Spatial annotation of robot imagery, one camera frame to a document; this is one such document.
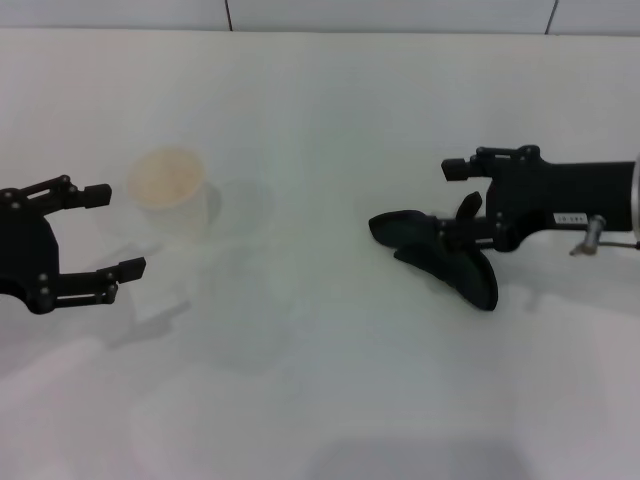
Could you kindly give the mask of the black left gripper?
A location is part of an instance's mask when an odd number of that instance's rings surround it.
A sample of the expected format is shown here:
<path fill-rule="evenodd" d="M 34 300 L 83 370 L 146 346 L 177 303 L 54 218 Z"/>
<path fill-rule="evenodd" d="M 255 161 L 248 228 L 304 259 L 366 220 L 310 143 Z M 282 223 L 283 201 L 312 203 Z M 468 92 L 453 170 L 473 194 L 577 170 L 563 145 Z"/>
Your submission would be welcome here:
<path fill-rule="evenodd" d="M 119 285 L 142 278 L 139 257 L 93 272 L 59 274 L 59 248 L 46 213 L 107 206 L 108 184 L 80 189 L 68 175 L 1 191 L 1 293 L 36 315 L 61 308 L 110 305 Z"/>

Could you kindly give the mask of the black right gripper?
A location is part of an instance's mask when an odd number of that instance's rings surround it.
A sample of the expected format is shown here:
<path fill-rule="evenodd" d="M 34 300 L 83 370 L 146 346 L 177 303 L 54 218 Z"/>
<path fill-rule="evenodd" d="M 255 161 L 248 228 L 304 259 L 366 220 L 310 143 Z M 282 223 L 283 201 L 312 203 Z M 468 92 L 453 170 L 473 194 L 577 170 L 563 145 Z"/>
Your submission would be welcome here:
<path fill-rule="evenodd" d="M 536 145 L 478 147 L 468 160 L 441 163 L 447 181 L 491 178 L 486 216 L 436 219 L 436 237 L 448 251 L 511 252 L 543 230 L 579 230 L 594 216 L 605 229 L 635 229 L 633 162 L 553 164 Z"/>

